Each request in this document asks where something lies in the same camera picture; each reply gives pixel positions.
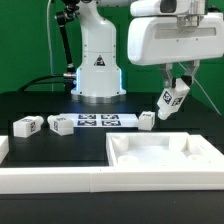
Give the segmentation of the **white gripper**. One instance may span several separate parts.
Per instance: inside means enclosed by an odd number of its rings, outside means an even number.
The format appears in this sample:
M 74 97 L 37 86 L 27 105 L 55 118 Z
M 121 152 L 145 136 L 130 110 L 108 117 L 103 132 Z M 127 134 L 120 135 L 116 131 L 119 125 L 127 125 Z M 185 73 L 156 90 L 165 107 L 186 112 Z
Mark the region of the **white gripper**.
M 200 66 L 199 59 L 224 54 L 223 14 L 209 13 L 197 27 L 179 27 L 176 17 L 136 18 L 129 26 L 127 52 L 132 64 L 160 64 L 165 88 L 176 87 L 172 63 L 188 61 L 181 79 L 191 86 Z

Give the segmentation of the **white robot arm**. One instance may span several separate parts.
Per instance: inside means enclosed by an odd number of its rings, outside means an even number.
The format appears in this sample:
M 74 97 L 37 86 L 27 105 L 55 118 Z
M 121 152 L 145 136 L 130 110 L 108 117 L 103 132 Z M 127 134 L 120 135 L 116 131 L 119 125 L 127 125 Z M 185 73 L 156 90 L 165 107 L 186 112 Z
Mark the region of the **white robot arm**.
M 72 95 L 88 102 L 123 97 L 121 72 L 116 64 L 116 28 L 97 11 L 99 6 L 128 6 L 127 55 L 135 65 L 159 65 L 164 87 L 176 89 L 170 74 L 176 62 L 188 62 L 184 84 L 189 86 L 199 62 L 224 56 L 224 14 L 211 12 L 206 0 L 62 0 L 63 21 L 77 18 L 82 32 L 82 63 L 68 66 L 77 74 Z

